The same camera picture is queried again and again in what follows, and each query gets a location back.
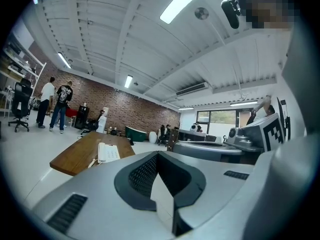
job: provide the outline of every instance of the white ceiling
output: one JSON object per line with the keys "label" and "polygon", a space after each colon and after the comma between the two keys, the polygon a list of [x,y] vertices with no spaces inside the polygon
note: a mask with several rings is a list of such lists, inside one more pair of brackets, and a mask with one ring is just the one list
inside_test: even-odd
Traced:
{"label": "white ceiling", "polygon": [[[247,99],[270,94],[289,32],[251,29],[242,19],[239,29],[232,29],[222,0],[194,0],[166,24],[160,15],[171,1],[39,0],[30,6],[47,39],[35,40],[71,59],[72,73],[90,74],[113,87],[123,87],[132,75],[138,86],[131,84],[128,91],[160,103],[195,84],[207,82],[214,89],[210,96],[167,104],[174,107],[236,101],[238,81]],[[198,7],[208,9],[208,19],[195,17]]]}

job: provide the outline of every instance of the white floor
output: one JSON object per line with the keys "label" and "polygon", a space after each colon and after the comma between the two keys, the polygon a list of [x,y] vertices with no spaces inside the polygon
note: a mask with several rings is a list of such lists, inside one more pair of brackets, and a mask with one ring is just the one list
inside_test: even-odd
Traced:
{"label": "white floor", "polygon": [[[32,209],[46,194],[72,177],[50,168],[49,162],[72,145],[80,136],[81,130],[67,127],[64,134],[54,127],[49,132],[51,118],[44,119],[45,129],[36,124],[37,112],[31,111],[29,129],[15,125],[8,126],[8,118],[0,116],[1,125],[1,165],[9,185],[17,200]],[[147,141],[135,142],[132,146],[136,154],[149,151],[165,151],[164,145],[158,146]],[[173,198],[159,176],[154,181],[151,199],[157,203],[157,213],[165,226],[170,229],[173,217]]]}

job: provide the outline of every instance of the white shelving unit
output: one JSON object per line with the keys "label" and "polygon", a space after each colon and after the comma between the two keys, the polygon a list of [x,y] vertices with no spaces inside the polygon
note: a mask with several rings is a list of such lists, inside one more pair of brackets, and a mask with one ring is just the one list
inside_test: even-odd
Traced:
{"label": "white shelving unit", "polygon": [[[23,58],[21,58],[10,46],[9,43],[14,43],[14,45],[16,47],[19,48],[19,50],[21,50],[21,52],[23,52],[34,64],[36,64],[37,66],[40,66],[37,68],[37,70],[40,69],[40,72],[38,74],[36,74],[35,72],[32,71],[32,69],[30,68],[30,65],[27,63],[27,61],[25,61]],[[42,63],[40,60],[38,60],[28,49],[24,48],[21,45],[21,42],[19,40],[19,38],[14,34],[14,32],[12,32],[9,37],[8,37],[8,41],[7,44],[3,47],[2,49],[3,53],[8,56],[12,62],[14,62],[19,68],[21,68],[21,72],[18,72],[17,70],[15,70],[10,64],[7,69],[10,70],[11,72],[15,73],[16,75],[18,75],[21,78],[25,78],[26,75],[29,73],[31,74],[33,77],[35,77],[35,79],[33,79],[33,82],[35,80],[35,83],[33,86],[31,86],[32,88],[32,94],[31,96],[34,95],[35,92],[35,88],[37,86],[38,80],[42,74],[42,71],[44,70],[45,66],[47,63]],[[0,70],[0,74],[12,79],[14,82],[18,82],[19,80],[17,80],[16,78],[14,78],[10,73],[8,74],[8,72],[4,72],[2,70]],[[8,109],[6,108],[0,108],[0,112],[7,112]]]}

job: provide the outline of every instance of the brick wall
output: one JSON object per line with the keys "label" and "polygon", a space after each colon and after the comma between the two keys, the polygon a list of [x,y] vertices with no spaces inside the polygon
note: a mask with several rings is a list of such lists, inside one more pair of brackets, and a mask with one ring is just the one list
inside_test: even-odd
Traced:
{"label": "brick wall", "polygon": [[177,127],[180,113],[160,106],[148,100],[138,98],[124,91],[115,91],[104,84],[59,70],[33,42],[29,50],[46,66],[34,90],[34,95],[41,93],[43,86],[55,77],[53,85],[59,86],[72,81],[73,96],[69,105],[78,110],[79,105],[87,103],[89,107],[88,118],[96,119],[103,107],[108,107],[106,128],[116,127],[125,132],[125,125],[137,130],[156,132],[161,125],[169,124]]}

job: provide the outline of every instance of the red object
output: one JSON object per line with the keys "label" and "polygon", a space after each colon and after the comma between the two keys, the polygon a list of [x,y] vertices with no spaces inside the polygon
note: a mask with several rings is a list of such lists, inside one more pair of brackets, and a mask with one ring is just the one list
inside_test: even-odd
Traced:
{"label": "red object", "polygon": [[71,109],[71,108],[67,108],[66,112],[65,112],[65,116],[70,118],[70,117],[73,117],[73,116],[77,116],[77,113],[78,113],[77,110]]}

